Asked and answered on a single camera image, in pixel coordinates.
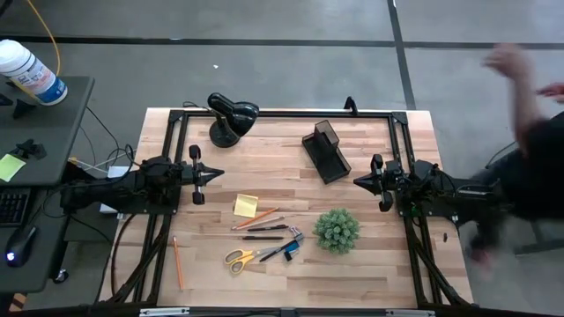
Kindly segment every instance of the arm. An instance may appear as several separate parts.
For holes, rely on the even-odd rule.
[[[513,44],[496,46],[486,58],[485,65],[507,77],[511,84],[512,107],[510,110],[513,130],[519,148],[526,155],[528,146],[526,133],[545,118],[540,113],[535,92],[532,89],[532,74],[529,59]]]
[[[513,80],[511,98],[513,99],[512,118],[515,138],[519,148],[527,154],[526,133],[545,118],[538,109],[530,77],[518,77]]]

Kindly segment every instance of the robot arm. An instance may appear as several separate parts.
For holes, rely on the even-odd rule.
[[[385,170],[382,167],[382,156],[375,154],[370,164],[371,173],[354,180],[357,186],[382,196],[380,211],[388,211],[393,205],[390,191],[396,192],[396,199],[408,213],[405,216],[442,216],[456,225],[461,214],[504,209],[507,204],[499,183],[455,179],[438,165],[423,160],[416,161],[408,175],[396,160],[386,162]]]
[[[61,207],[66,213],[100,202],[120,211],[127,206],[136,205],[141,209],[139,212],[142,212],[146,210],[143,207],[146,204],[173,204],[178,189],[192,184],[195,187],[193,202],[204,204],[202,187],[224,171],[199,162],[201,152],[197,145],[189,147],[189,155],[191,165],[186,162],[172,163],[169,158],[160,156],[144,160],[139,169],[121,177],[74,181],[61,190]]]

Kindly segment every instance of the concrete floor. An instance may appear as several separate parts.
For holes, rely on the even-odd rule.
[[[34,2],[58,36],[395,40],[386,0]],[[512,141],[507,86],[503,78],[480,66],[487,50],[436,47],[444,47],[444,42],[562,44],[564,3],[396,0],[390,4],[397,7],[404,41],[433,42],[434,48],[404,52],[415,107],[432,113],[444,170],[457,177],[470,176]],[[0,18],[0,33],[44,35],[23,1]],[[50,44],[26,46],[55,67]],[[61,44],[60,49],[62,74],[95,77],[90,107],[121,144],[137,144],[147,107],[178,107],[184,100],[204,104],[207,95],[216,91],[261,107],[341,108],[346,96],[352,95],[361,108],[406,109],[397,50],[387,46]],[[563,46],[554,47],[528,52],[536,65],[538,85],[564,80]],[[561,110],[550,100],[539,102],[547,115]],[[99,161],[103,160],[115,147],[111,139],[88,114],[83,127],[94,141]],[[83,136],[78,137],[73,155],[92,162]],[[554,238],[564,235],[560,224],[542,228]],[[461,230],[464,242],[472,230],[471,225]],[[467,262],[476,303],[564,314],[564,251],[514,256],[512,247],[532,242],[530,225],[519,220],[508,224],[505,240],[506,247],[489,273]],[[74,272],[66,285],[50,285],[31,295],[26,307],[93,302],[103,270],[98,260],[107,256],[108,248],[97,245],[92,253],[85,253],[89,246],[70,248],[65,261]]]

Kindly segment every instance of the black pen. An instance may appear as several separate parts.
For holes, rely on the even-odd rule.
[[[284,237],[244,236],[244,240],[282,240]]]
[[[274,225],[270,227],[262,227],[262,228],[251,228],[247,229],[248,232],[259,232],[259,231],[268,231],[268,230],[279,230],[279,229],[287,229],[287,225]]]

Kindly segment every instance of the black pen holder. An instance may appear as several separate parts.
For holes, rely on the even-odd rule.
[[[338,148],[338,136],[325,120],[315,125],[314,133],[301,139],[317,172],[325,184],[336,181],[351,172],[351,166]]]

